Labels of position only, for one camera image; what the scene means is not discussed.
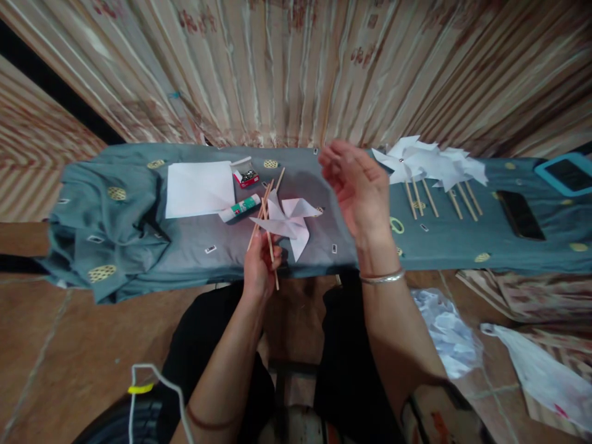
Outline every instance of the silver bangle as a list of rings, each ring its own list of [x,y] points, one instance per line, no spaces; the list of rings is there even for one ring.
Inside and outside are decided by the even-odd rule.
[[[401,279],[405,275],[405,269],[400,268],[399,271],[396,271],[392,274],[387,274],[386,276],[378,276],[378,277],[364,277],[360,273],[360,281],[365,284],[383,284],[386,282],[395,282]]]

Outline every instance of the floor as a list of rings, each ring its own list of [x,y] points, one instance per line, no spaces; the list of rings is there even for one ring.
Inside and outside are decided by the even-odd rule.
[[[44,255],[44,224],[0,224],[0,252]],[[417,288],[451,298],[465,322],[509,321],[454,277],[453,271],[408,274]],[[264,360],[318,363],[323,349],[323,293],[335,277],[281,281],[265,320]],[[162,364],[172,332],[198,294],[213,286],[150,294],[96,306],[86,290],[62,290],[42,279],[0,274],[0,444],[71,442],[125,393],[130,366]],[[455,381],[498,443],[577,443],[528,417],[505,346],[477,332],[483,368]],[[314,381],[292,379],[288,404],[309,405]]]

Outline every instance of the smartphone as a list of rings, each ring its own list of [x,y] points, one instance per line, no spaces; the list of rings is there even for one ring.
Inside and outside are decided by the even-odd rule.
[[[533,241],[545,241],[543,230],[522,194],[511,191],[496,191],[506,217],[518,237]]]

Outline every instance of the beige fabric backdrop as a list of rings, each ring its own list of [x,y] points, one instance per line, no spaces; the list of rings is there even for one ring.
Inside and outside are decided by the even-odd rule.
[[[590,8],[573,0],[0,0],[127,141],[474,155],[592,139]]]
[[[41,221],[60,189],[62,167],[105,144],[0,57],[0,222]]]

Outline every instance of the white cable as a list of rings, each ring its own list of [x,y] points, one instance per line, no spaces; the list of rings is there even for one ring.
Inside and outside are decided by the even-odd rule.
[[[178,385],[173,384],[167,378],[161,375],[160,371],[154,366],[154,364],[134,364],[131,367],[131,385],[132,387],[136,386],[136,369],[137,368],[148,368],[151,369],[158,380],[166,385],[169,389],[174,390],[179,395],[179,410],[181,412],[181,422],[183,423],[183,428],[185,429],[185,435],[187,435],[187,441],[189,444],[195,444],[193,440],[193,435],[191,434],[191,428],[189,427],[189,423],[187,421],[187,416],[185,415],[185,402],[183,402],[183,392],[179,388]],[[128,436],[129,436],[129,444],[134,444],[134,425],[133,425],[133,417],[134,417],[134,406],[136,405],[136,394],[132,393],[131,395],[131,407],[129,410],[129,424],[128,424]]]

